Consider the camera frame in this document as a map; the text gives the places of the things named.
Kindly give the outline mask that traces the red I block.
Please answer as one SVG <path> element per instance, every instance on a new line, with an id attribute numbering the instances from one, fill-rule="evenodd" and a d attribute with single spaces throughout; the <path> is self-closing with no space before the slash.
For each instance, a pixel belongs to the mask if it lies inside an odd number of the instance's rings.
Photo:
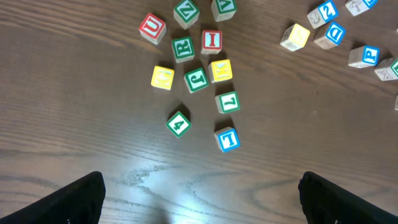
<path id="1" fill-rule="evenodd" d="M 201 35 L 201 53 L 218 54 L 223 46 L 222 31 L 204 30 Z"/>

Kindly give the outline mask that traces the blue 2 block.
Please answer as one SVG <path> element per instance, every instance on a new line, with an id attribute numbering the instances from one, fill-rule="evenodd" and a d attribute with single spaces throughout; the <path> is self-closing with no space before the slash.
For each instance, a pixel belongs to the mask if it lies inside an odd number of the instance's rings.
<path id="1" fill-rule="evenodd" d="M 307 14 L 307 18 L 314 29 L 338 17 L 339 12 L 332 0 L 327 0 Z"/>

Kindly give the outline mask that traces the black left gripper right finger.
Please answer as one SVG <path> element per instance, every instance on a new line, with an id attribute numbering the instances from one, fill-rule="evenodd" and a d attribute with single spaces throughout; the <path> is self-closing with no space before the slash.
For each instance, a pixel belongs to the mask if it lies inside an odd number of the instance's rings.
<path id="1" fill-rule="evenodd" d="M 397 216 L 363 200 L 314 172 L 306 171 L 303 174 L 298 190 L 300 204 L 309 223 L 397 223 Z"/>

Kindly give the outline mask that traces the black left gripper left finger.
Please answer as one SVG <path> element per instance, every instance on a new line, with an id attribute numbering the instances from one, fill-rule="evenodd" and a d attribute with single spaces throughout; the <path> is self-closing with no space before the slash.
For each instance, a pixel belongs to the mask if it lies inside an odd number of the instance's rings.
<path id="1" fill-rule="evenodd" d="M 1 218 L 4 224 L 99 223 L 106 188 L 102 173 L 94 171 L 54 193 Z"/>

